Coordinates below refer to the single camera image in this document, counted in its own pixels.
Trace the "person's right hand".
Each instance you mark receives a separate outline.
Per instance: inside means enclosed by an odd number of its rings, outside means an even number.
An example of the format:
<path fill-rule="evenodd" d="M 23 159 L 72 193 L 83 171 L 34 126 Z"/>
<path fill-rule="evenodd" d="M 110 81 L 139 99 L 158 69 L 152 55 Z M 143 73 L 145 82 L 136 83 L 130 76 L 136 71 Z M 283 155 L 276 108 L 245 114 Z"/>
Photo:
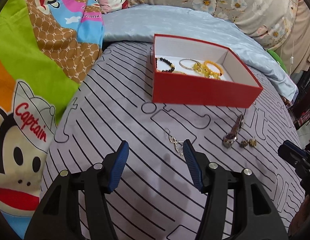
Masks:
<path fill-rule="evenodd" d="M 309 216 L 310 216 L 310 196 L 307 195 L 303 203 L 301 204 L 299 211 L 295 214 L 290 223 L 288 229 L 288 235 L 289 236 L 295 235 Z"/>

